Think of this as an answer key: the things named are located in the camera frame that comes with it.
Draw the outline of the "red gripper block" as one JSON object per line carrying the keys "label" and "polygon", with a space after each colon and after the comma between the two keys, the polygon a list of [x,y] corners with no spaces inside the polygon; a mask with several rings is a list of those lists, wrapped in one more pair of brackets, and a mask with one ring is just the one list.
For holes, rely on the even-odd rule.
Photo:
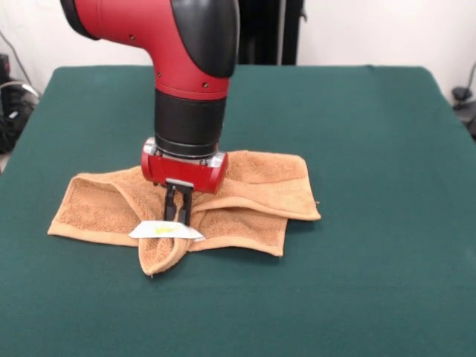
{"label": "red gripper block", "polygon": [[[180,223],[189,226],[193,189],[202,193],[215,194],[223,183],[228,168],[228,154],[218,151],[209,158],[177,158],[161,151],[154,138],[148,138],[141,153],[141,170],[144,178],[153,184],[165,186],[167,183],[180,184],[182,206],[178,212]],[[166,186],[164,197],[164,220],[174,220],[176,216],[176,189],[173,184]]]}

